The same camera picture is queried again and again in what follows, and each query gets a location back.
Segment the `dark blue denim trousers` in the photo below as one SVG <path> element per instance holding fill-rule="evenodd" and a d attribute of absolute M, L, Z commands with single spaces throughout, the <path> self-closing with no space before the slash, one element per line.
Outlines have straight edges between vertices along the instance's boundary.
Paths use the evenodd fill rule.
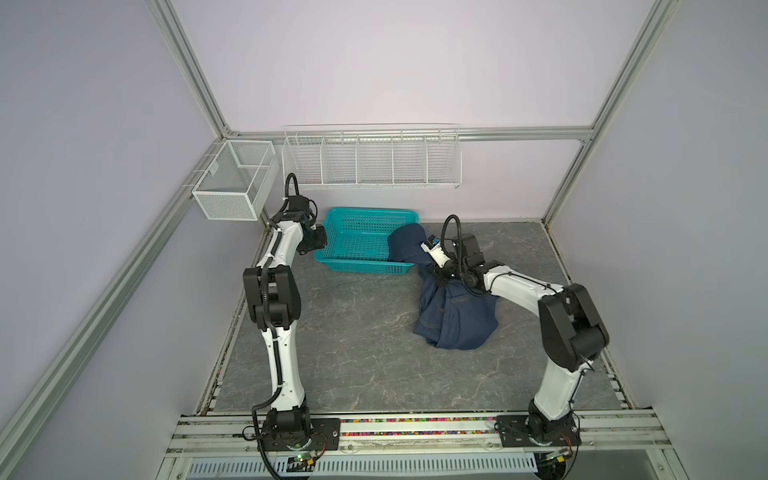
<path fill-rule="evenodd" d="M 477 349 L 498 328 L 496 298 L 474 296 L 460 281 L 436 276 L 437 264 L 422 249 L 426 241 L 419 224 L 404 225 L 388 238 L 389 259 L 414 264 L 422 280 L 413 332 L 435 348 Z"/>

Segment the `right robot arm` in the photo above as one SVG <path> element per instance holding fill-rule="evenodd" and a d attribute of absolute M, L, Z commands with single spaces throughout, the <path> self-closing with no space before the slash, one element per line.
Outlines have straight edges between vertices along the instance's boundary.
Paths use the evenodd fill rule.
<path fill-rule="evenodd" d="M 454 214 L 443 222 L 441 234 L 428 237 L 421 249 L 432 258 L 438 279 L 455 280 L 471 294 L 510 301 L 539 319 L 547 365 L 528 412 L 496 418 L 502 445 L 580 446 L 573 401 L 584 375 L 610 342 L 586 287 L 545 282 L 486 260 L 476 237 L 462 232 Z"/>

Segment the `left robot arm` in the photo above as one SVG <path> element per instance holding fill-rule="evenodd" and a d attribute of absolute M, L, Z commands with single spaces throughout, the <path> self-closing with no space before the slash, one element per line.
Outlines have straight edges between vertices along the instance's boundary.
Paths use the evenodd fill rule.
<path fill-rule="evenodd" d="M 301 383 L 296 348 L 296 322 L 302 312 L 294 258 L 327 245 L 325 228 L 317 224 L 316 203 L 302 195 L 298 178 L 287 175 L 281 208 L 268 219 L 269 242 L 262 258 L 243 272 L 248 315 L 264 340 L 272 391 L 256 403 L 256 439 L 271 448 L 297 450 L 312 442 L 313 427 Z"/>

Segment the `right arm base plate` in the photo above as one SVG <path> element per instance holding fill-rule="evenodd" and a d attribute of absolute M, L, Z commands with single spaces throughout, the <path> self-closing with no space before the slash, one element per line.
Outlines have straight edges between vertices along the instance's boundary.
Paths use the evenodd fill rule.
<path fill-rule="evenodd" d="M 548 420 L 539 414 L 499 415 L 494 428 L 503 447 L 577 447 L 582 444 L 574 415 Z"/>

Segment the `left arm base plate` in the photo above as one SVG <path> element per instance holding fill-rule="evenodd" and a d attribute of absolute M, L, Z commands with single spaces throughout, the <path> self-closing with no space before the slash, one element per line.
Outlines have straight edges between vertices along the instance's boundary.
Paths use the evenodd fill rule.
<path fill-rule="evenodd" d="M 257 442 L 267 452 L 336 451 L 341 433 L 339 418 L 313 419 L 307 425 L 279 426 L 266 420 L 260 426 Z"/>

